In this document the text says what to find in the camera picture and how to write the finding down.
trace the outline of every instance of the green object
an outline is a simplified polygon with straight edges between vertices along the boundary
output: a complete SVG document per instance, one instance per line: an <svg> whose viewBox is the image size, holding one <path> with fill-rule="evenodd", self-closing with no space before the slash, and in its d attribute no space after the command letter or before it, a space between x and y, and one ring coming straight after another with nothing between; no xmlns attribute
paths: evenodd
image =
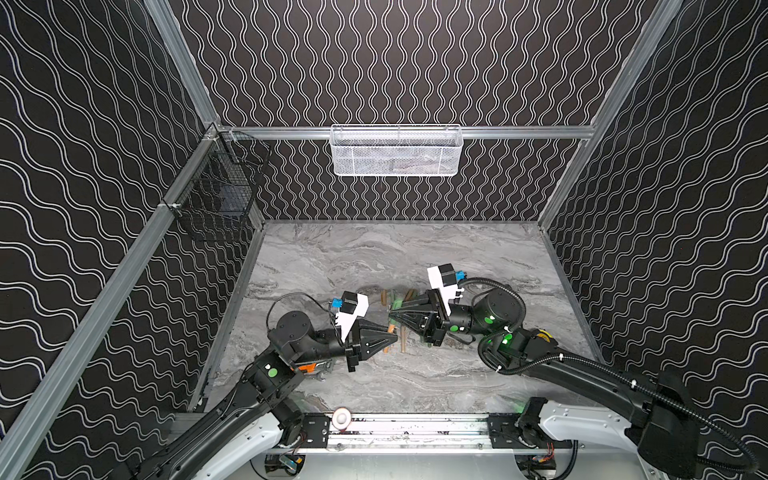
<svg viewBox="0 0 768 480"><path fill-rule="evenodd" d="M390 306L391 310L397 310L402 306L402 298L401 299L395 299L394 302L392 302L392 305ZM397 321L395 319L390 318L389 323L392 325L397 325Z"/></svg>

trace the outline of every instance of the white wire basket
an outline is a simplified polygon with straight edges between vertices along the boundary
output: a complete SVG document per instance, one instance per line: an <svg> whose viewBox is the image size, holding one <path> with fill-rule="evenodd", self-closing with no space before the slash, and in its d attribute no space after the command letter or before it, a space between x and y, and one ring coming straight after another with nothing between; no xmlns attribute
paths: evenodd
<svg viewBox="0 0 768 480"><path fill-rule="evenodd" d="M458 125L340 125L331 127L336 175L452 177L464 139Z"/></svg>

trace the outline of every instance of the table surface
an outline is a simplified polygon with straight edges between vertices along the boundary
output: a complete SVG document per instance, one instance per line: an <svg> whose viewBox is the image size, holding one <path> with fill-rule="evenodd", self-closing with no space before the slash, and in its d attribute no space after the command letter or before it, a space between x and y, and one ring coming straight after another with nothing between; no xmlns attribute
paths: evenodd
<svg viewBox="0 0 768 480"><path fill-rule="evenodd" d="M208 408L234 386L242 369L267 346L264 319L271 303L289 292L307 292L321 303L344 290L369 295L366 319L386 325L381 291L404 295L429 287L426 269L452 263L468 276L512 285L525 300L527 328L546 329L561 346L592 358L582 329L534 224L526 223L269 223L243 305L220 368L213 377ZM272 325L290 310L302 310L316 328L327 314L302 297L279 303ZM397 342L389 353L346 371L343 360L324 382L308 379L295 400L306 411L516 412L530 396L575 405L592 402L561 387L525 376L501 376L477 356L476 344L447 339L429 347L411 332L406 351Z"/></svg>

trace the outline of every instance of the black wall panel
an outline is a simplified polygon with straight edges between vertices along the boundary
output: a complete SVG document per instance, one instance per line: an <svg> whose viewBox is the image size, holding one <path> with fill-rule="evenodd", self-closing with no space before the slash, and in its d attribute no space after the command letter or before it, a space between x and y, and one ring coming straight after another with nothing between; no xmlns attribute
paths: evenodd
<svg viewBox="0 0 768 480"><path fill-rule="evenodd" d="M257 203L280 220L536 221L577 144L466 141L453 177L339 177L327 141L280 141L262 169Z"/></svg>
<svg viewBox="0 0 768 480"><path fill-rule="evenodd" d="M103 478L160 448L194 393L252 236L248 226L240 242L197 243L174 223L24 478Z"/></svg>
<svg viewBox="0 0 768 480"><path fill-rule="evenodd" d="M172 0L225 124L582 125L654 0Z"/></svg>
<svg viewBox="0 0 768 480"><path fill-rule="evenodd" d="M204 128L139 0L0 0L0 438Z"/></svg>
<svg viewBox="0 0 768 480"><path fill-rule="evenodd" d="M680 369L763 465L767 124L768 2L686 1L550 232L605 359Z"/></svg>

